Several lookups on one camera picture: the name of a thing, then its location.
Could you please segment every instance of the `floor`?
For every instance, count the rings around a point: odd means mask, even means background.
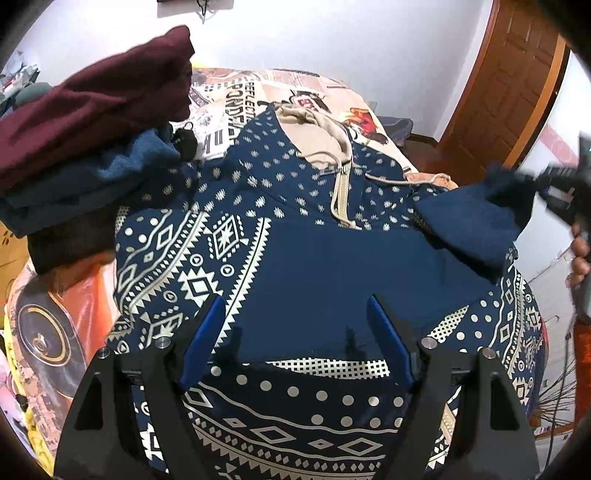
[[[480,168],[460,164],[428,143],[406,140],[402,152],[419,171],[447,173],[458,185],[467,185],[482,179]]]

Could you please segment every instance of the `bolt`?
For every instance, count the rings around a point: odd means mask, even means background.
[[[98,355],[99,358],[107,358],[111,354],[111,349],[107,346],[103,348],[99,348]]]
[[[485,358],[488,358],[489,360],[492,360],[494,357],[496,357],[496,352],[492,348],[485,347],[481,351],[482,355],[484,355]]]
[[[437,340],[435,338],[425,337],[421,340],[421,345],[429,350],[433,350],[437,346]]]
[[[170,338],[168,338],[168,337],[158,337],[154,341],[154,345],[156,345],[156,348],[164,349],[168,345],[170,345]]]

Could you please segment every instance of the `wooden door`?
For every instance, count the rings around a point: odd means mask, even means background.
[[[496,0],[492,15],[480,69],[439,145],[473,181],[514,149],[540,101],[558,40],[532,1]]]

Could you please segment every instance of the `door frame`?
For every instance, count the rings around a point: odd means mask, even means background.
[[[449,139],[454,131],[457,119],[462,113],[463,108],[466,106],[467,99],[472,91],[472,88],[474,87],[474,84],[476,83],[476,79],[478,78],[486,53],[488,52],[488,48],[491,44],[492,33],[495,29],[496,18],[499,13],[501,1],[502,0],[493,0],[491,14],[488,18],[482,44],[480,45],[478,56],[476,57],[476,61],[472,67],[472,72],[470,73],[468,81],[466,82],[466,86],[464,87],[462,96],[457,103],[456,109],[454,110],[453,115],[447,124],[445,131],[443,132],[443,135],[441,136],[441,140],[437,144],[437,149],[440,151],[444,150],[447,146],[447,143],[449,142]],[[519,135],[519,138],[517,139],[513,149],[507,156],[506,160],[503,162],[504,167],[508,168],[519,165],[528,154],[533,143],[538,137],[538,134],[540,133],[542,127],[548,119],[550,111],[552,110],[556,96],[558,95],[558,90],[562,84],[564,71],[566,70],[566,65],[568,63],[569,53],[570,49],[568,48],[566,41],[561,35],[558,35],[550,71],[548,72],[548,76],[542,88],[540,98],[538,99],[538,102],[534,107],[534,111],[525,124],[525,127],[521,132],[521,135]]]

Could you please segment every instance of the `hand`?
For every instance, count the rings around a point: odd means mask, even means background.
[[[570,278],[570,286],[574,287],[583,281],[585,276],[591,270],[591,265],[585,260],[585,257],[589,254],[589,244],[583,237],[579,236],[580,228],[578,223],[573,225],[572,231],[574,240],[570,244],[570,249],[573,251],[576,258],[571,263],[573,274]]]

